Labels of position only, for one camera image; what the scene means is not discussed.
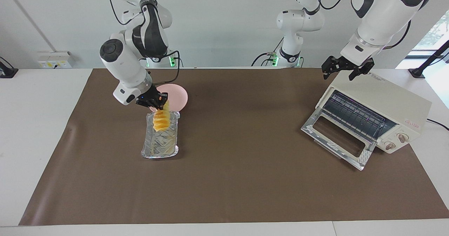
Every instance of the brown tablecloth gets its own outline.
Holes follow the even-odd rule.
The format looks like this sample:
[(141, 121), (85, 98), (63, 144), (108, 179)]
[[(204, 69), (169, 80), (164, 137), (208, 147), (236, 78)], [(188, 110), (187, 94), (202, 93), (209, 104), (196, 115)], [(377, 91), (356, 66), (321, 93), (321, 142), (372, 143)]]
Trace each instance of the brown tablecloth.
[(148, 109), (118, 103), (118, 81), (96, 69), (20, 225), (449, 217), (410, 146), (376, 151), (360, 172), (300, 131), (330, 80), (319, 69), (182, 70), (180, 152), (148, 160)]

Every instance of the white robotic arm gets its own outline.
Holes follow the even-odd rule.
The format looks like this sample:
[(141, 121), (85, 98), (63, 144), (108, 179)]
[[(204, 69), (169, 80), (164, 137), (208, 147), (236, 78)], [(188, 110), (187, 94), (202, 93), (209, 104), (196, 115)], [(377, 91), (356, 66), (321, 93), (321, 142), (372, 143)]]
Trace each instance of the white robotic arm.
[(428, 0), (351, 0), (357, 16), (362, 19), (357, 31), (340, 52), (342, 57), (330, 56), (322, 65), (324, 79), (340, 70), (353, 70), (353, 80), (367, 74), (378, 54), (401, 31)]
[(167, 101), (167, 93), (160, 93), (150, 74), (139, 60), (150, 58), (162, 60), (167, 57), (168, 43), (164, 33), (172, 23), (170, 12), (156, 0), (125, 0), (138, 5), (140, 11), (131, 10), (123, 17), (139, 17), (131, 20), (127, 30), (111, 35), (100, 49), (100, 57), (106, 68), (119, 80), (114, 97), (122, 104), (136, 103), (145, 107), (161, 109)]
[(303, 38), (300, 32), (314, 32), (324, 25), (324, 15), (320, 11), (319, 0), (297, 0), (303, 9), (282, 11), (277, 16), (277, 27), (284, 33), (282, 47), (276, 51), (278, 66), (297, 65)]

